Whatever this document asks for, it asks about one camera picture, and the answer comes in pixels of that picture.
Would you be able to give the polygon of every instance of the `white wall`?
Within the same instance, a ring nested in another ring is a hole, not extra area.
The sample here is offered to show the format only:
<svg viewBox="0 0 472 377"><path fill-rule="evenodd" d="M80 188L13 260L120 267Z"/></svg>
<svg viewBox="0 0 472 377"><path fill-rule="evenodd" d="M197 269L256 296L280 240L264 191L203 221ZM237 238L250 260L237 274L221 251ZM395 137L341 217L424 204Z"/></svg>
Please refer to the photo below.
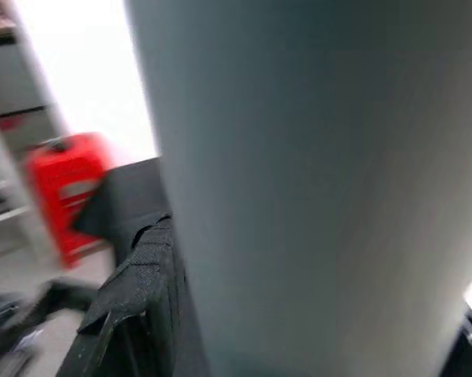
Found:
<svg viewBox="0 0 472 377"><path fill-rule="evenodd" d="M26 50L70 134L97 131L118 165L159 154L123 0L14 0Z"/></svg>

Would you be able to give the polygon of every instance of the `gray floor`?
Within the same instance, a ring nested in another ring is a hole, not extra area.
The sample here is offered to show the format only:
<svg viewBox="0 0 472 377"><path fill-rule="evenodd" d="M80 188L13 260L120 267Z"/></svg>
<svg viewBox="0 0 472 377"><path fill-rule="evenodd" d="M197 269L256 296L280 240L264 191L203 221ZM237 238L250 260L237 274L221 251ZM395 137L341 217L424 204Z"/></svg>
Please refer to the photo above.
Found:
<svg viewBox="0 0 472 377"><path fill-rule="evenodd" d="M39 265L31 251L19 249L0 257L0 291L19 291L33 296L43 282L57 276L69 276L102 284L111 270L112 262L108 249L86 256L70 271L62 270L56 265ZM67 311L43 327L37 341L41 354L28 377L56 375L75 337L80 320L78 314Z"/></svg>

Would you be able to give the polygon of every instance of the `red gas can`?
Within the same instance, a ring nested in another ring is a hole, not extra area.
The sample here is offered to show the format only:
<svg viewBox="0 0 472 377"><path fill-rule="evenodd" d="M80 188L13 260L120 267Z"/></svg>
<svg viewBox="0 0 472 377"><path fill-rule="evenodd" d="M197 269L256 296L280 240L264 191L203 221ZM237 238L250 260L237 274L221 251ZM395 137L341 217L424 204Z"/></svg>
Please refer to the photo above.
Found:
<svg viewBox="0 0 472 377"><path fill-rule="evenodd" d="M82 247L97 240L72 230L71 222L109 168L104 143L92 133L47 143L28 156L27 170L43 216L68 268Z"/></svg>

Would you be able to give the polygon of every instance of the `white cylinder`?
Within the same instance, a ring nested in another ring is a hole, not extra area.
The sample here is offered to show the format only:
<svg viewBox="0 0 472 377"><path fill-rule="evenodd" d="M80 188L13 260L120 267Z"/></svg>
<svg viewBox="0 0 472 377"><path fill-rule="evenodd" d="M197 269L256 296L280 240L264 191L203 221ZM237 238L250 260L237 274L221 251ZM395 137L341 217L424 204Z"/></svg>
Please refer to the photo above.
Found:
<svg viewBox="0 0 472 377"><path fill-rule="evenodd" d="M214 377L433 377L472 279L472 2L132 0Z"/></svg>

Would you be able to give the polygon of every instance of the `red container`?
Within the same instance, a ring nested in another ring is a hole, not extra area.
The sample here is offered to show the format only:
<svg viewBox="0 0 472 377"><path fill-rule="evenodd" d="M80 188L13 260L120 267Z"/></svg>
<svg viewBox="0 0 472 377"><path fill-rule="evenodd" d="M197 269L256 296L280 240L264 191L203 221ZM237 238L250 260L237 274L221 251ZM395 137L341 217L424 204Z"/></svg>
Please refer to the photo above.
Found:
<svg viewBox="0 0 472 377"><path fill-rule="evenodd" d="M81 248L97 241L71 229L74 216L110 168L105 146L97 134L77 134L62 145L45 145L28 156L42 213L67 268L73 267Z"/></svg>

